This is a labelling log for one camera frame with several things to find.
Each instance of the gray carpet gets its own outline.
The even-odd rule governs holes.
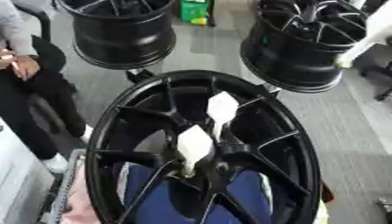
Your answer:
[[[163,63],[151,68],[161,73],[179,69],[210,69],[238,75],[260,83],[241,63],[239,45],[252,25],[245,0],[217,1],[218,27],[190,26],[175,22],[178,43]],[[72,48],[71,18],[60,13],[53,21],[53,41],[68,57],[66,77],[80,90],[80,112],[95,124],[103,110],[131,84],[123,72],[90,66]],[[382,210],[374,204],[391,194],[392,158],[370,125],[361,95],[353,95],[350,79],[323,94],[284,92],[282,101],[305,126],[316,146],[323,179],[336,194],[328,206],[332,224],[382,224]],[[70,138],[56,137],[64,153],[71,150]]]

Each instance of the shoe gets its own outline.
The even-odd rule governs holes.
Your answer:
[[[90,141],[90,137],[93,134],[93,128],[86,124],[86,128],[84,129],[83,136],[80,137],[81,141],[83,141],[85,144],[88,144]]]
[[[68,169],[67,160],[59,153],[51,159],[42,160],[42,163],[51,173],[54,174],[62,174]]]

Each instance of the black pants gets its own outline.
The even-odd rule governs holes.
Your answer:
[[[11,67],[0,70],[0,116],[38,158],[48,159],[58,150],[29,112],[31,94],[37,94],[49,103],[71,135],[82,136],[86,124],[77,113],[69,83],[59,71],[65,63],[59,57],[62,52],[39,38],[34,38],[34,47],[41,69],[31,79],[22,81]]]

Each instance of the green box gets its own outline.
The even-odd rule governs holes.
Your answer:
[[[199,3],[181,0],[181,20],[190,22],[194,18],[205,18],[208,11],[208,2]]]

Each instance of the blue fabric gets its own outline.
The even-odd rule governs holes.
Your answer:
[[[130,204],[137,190],[145,183],[150,174],[151,169],[144,166],[134,165],[129,168],[128,183],[124,198],[126,207]],[[256,172],[245,171],[230,184],[228,190],[258,223],[270,224],[270,205],[261,190],[260,181],[261,178]],[[194,220],[184,217],[175,210],[170,202],[168,189],[168,182],[165,181],[154,190],[140,206],[136,215],[136,223],[156,224],[162,223],[162,221],[171,224],[194,223]],[[214,207],[206,223],[241,224],[229,211],[219,205]]]

